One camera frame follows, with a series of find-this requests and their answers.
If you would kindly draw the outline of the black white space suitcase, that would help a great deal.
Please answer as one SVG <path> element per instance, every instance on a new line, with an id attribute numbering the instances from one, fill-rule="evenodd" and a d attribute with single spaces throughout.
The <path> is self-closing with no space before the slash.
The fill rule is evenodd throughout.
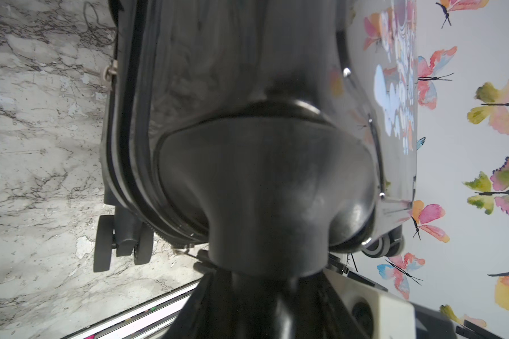
<path id="1" fill-rule="evenodd" d="M 153 239 L 236 274 L 395 257 L 417 180 L 415 1 L 110 1 L 96 272 Z"/>

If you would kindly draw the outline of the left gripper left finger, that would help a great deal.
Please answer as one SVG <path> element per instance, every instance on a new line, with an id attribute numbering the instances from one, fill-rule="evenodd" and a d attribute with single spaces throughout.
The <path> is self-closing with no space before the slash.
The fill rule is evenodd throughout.
<path id="1" fill-rule="evenodd" d="M 207 273 L 163 337 L 233 338 L 233 309 L 231 273 Z"/>

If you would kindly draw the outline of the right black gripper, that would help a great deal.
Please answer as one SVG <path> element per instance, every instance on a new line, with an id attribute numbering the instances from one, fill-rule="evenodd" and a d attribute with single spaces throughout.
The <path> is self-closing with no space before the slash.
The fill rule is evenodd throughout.
<path id="1" fill-rule="evenodd" d="M 422 339 L 502 339 L 488 331 L 481 319 L 468 316 L 456 317 L 449 305 L 441 305 L 439 310 L 413 304 L 416 319 L 417 338 Z"/>

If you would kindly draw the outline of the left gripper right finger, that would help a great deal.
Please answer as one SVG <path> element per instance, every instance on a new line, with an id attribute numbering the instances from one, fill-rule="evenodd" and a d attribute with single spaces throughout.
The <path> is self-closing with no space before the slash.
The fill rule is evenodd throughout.
<path id="1" fill-rule="evenodd" d="M 324 272 L 299 280 L 293 303 L 295 338 L 367 338 Z"/>

